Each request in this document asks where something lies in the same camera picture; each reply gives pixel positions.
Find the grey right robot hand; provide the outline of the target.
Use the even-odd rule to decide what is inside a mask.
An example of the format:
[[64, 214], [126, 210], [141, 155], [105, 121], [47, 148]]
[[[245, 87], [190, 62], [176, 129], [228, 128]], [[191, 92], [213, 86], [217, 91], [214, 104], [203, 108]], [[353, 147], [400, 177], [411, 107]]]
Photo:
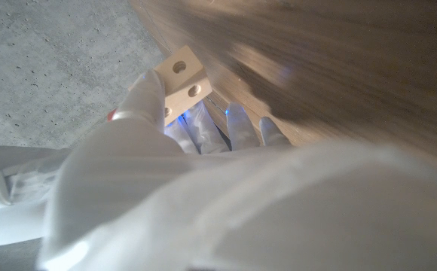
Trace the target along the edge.
[[62, 149], [48, 157], [1, 169], [0, 201], [12, 206], [44, 199], [70, 152]]

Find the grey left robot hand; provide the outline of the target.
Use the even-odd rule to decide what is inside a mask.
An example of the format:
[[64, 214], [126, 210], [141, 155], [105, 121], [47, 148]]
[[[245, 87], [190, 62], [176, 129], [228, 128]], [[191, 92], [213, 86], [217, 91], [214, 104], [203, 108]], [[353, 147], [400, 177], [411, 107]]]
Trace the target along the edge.
[[45, 270], [437, 270], [437, 168], [355, 141], [297, 148], [238, 104], [225, 144], [202, 105], [165, 126], [139, 76], [67, 156], [48, 200]]

